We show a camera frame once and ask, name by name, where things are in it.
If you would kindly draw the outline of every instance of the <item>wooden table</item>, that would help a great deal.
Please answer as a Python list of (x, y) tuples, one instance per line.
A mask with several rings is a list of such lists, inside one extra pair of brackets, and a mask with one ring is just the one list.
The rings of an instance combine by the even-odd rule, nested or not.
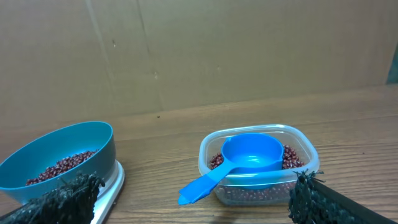
[[(199, 177), (198, 151), (206, 135), (269, 123), (292, 125), (308, 136), (327, 186), (398, 222), (396, 85), (104, 120), (114, 127), (117, 158), (126, 171), (108, 223), (291, 223), (287, 204), (225, 207), (212, 195), (194, 205), (177, 205), (178, 190)], [(1, 131), (0, 161), (64, 125)], [(0, 195), (0, 214), (16, 207)]]

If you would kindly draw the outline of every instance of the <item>teal plastic bowl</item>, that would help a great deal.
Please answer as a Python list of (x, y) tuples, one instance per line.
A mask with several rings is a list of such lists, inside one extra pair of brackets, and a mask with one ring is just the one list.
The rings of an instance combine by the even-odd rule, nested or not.
[[(38, 177), (47, 167), (68, 156), (85, 151), (97, 153), (78, 166), (52, 179), (25, 186), (28, 179)], [(76, 177), (96, 172), (108, 178), (115, 164), (113, 129), (102, 121), (89, 121), (67, 126), (42, 136), (16, 151), (0, 165), (0, 190), (25, 204), (29, 199), (63, 185)]]

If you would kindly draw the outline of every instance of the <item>scoop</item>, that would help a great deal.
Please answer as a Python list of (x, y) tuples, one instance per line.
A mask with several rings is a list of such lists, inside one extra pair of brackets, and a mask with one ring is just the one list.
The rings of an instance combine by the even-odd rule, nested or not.
[(283, 153), (283, 145), (266, 134), (247, 133), (229, 137), (221, 147), (223, 163), (181, 189), (178, 204), (195, 203), (206, 197), (230, 173), (253, 174), (280, 170)]

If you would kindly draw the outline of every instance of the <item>clear plastic container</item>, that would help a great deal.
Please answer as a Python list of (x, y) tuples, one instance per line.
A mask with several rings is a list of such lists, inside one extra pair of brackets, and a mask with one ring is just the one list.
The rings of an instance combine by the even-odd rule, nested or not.
[(277, 138), (283, 145), (295, 149), (304, 166), (256, 174), (227, 175), (214, 189), (226, 205), (269, 205), (289, 201), (289, 190), (295, 186), (297, 174), (319, 169), (318, 153), (308, 138), (298, 129), (283, 124), (267, 124), (231, 128), (209, 134), (200, 145), (199, 172), (210, 172), (210, 160), (220, 152), (226, 138), (242, 133), (264, 133)]

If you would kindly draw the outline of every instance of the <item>blue plastic handle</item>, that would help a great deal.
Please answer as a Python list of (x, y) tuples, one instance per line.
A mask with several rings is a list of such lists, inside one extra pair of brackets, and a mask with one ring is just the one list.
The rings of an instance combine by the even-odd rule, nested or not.
[(224, 160), (220, 166), (213, 169), (206, 175), (203, 175), (190, 182), (186, 187), (181, 189), (181, 196), (178, 199), (178, 204), (186, 205), (189, 203), (195, 203), (198, 200), (206, 197), (217, 186), (217, 184), (235, 168), (235, 164), (228, 160)]

